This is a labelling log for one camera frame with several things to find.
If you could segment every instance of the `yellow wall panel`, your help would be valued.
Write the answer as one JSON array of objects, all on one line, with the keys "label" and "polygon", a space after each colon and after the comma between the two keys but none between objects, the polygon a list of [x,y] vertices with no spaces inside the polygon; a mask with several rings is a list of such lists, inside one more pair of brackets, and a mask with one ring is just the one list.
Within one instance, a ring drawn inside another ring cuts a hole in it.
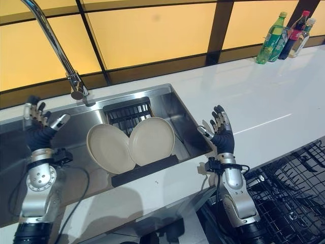
[{"label": "yellow wall panel", "polygon": [[325,35],[325,1],[319,2],[312,18],[316,19],[316,23],[310,30],[311,36]]},{"label": "yellow wall panel", "polygon": [[88,13],[109,69],[207,52],[216,3]]},{"label": "yellow wall panel", "polygon": [[288,13],[288,23],[298,1],[248,1],[235,2],[222,49],[264,42],[271,25],[281,11]]},{"label": "yellow wall panel", "polygon": [[[80,74],[101,70],[80,15],[49,22]],[[36,21],[0,26],[0,90],[63,78],[65,73]]]},{"label": "yellow wall panel", "polygon": [[[66,6],[75,6],[75,0],[36,0],[44,9],[53,9]],[[21,0],[0,0],[0,16],[29,12],[29,8]]]}]

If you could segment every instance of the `robotic arm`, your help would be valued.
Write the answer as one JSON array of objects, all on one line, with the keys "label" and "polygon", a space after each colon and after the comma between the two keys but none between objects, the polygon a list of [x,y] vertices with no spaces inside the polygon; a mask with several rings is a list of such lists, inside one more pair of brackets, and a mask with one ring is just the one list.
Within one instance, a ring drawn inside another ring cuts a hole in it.
[{"label": "robotic arm", "polygon": [[217,174],[216,204],[218,205],[218,199],[221,197],[229,221],[236,229],[242,244],[265,244],[267,243],[264,238],[266,230],[259,222],[261,218],[247,192],[246,181],[242,174],[242,167],[245,165],[236,164],[235,141],[229,118],[220,105],[214,107],[212,116],[214,120],[210,123],[215,134],[203,126],[199,126],[198,131],[209,138],[218,150],[217,160],[211,157],[205,164],[207,171]]},{"label": "robotic arm", "polygon": [[31,150],[31,161],[27,165],[27,193],[14,243],[47,243],[60,207],[64,172],[51,166],[54,159],[50,141],[68,122],[70,115],[62,115],[49,126],[51,113],[43,115],[45,103],[41,103],[37,109],[39,100],[31,96],[24,107],[23,128]]}]

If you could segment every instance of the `bottle cap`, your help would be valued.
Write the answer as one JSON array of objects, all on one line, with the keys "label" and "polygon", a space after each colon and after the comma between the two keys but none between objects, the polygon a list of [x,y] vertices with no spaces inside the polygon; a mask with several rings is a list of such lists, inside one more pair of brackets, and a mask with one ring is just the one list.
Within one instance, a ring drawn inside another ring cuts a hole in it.
[{"label": "bottle cap", "polygon": [[307,19],[306,25],[313,25],[316,22],[316,19],[309,18]]},{"label": "bottle cap", "polygon": [[303,16],[309,16],[309,14],[310,14],[309,11],[307,11],[307,10],[304,10],[304,11],[303,11]]},{"label": "bottle cap", "polygon": [[285,18],[286,15],[287,15],[287,12],[281,12],[281,13],[279,14],[279,17],[283,17],[283,18]]}]

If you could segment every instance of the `white countertop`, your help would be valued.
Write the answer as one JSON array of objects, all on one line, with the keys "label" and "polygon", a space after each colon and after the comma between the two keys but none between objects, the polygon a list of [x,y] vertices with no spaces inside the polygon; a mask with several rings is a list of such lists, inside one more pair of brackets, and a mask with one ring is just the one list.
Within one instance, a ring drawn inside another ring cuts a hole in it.
[{"label": "white countertop", "polygon": [[[325,135],[324,60],[322,45],[275,63],[258,65],[248,58],[91,93],[100,98],[170,83],[199,124],[208,122],[213,107],[220,104],[235,132],[237,162],[256,167]],[[74,103],[69,95],[45,102],[47,109]],[[17,106],[1,110],[0,118],[4,122],[21,113],[22,106]],[[198,192],[205,177],[197,167],[206,160],[200,156],[83,200],[66,227],[69,242],[85,231],[83,238],[108,231]],[[12,240],[15,230],[16,224],[0,229],[8,241],[4,243]]]}]

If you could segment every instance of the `red bottle cap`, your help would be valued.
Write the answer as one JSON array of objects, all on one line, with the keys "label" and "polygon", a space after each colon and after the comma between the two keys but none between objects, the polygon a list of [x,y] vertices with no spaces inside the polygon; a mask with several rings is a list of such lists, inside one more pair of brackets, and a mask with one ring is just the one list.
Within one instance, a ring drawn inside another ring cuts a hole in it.
[{"label": "red bottle cap", "polygon": [[309,14],[310,14],[309,11],[307,11],[307,10],[304,10],[304,11],[303,11],[303,16],[309,16]]}]

